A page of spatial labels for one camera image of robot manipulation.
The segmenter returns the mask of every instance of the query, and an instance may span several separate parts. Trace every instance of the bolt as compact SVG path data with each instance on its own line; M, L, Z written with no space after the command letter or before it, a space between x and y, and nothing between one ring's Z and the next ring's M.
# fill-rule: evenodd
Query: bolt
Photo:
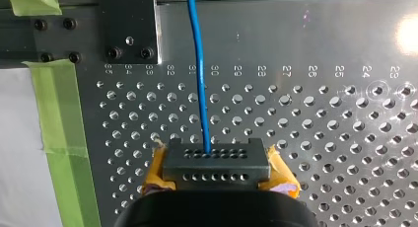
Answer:
M41 62L50 62L53 60L53 56L52 54L45 52L43 54L40 55L40 61Z
M48 23L46 20L36 19L34 22L34 27L38 31L46 31L48 29Z
M77 22L76 22L76 20L74 20L72 18L66 18L62 22L62 26L69 31L74 30L77 27Z
M79 52L71 52L68 55L68 59L70 59L72 63L79 63L81 61L81 54Z
M122 56L122 50L120 50L120 48L118 47L110 48L107 51L107 57L111 59L119 59L121 56Z
M154 51L150 47L142 48L141 50L141 57L143 59L150 59L154 56Z

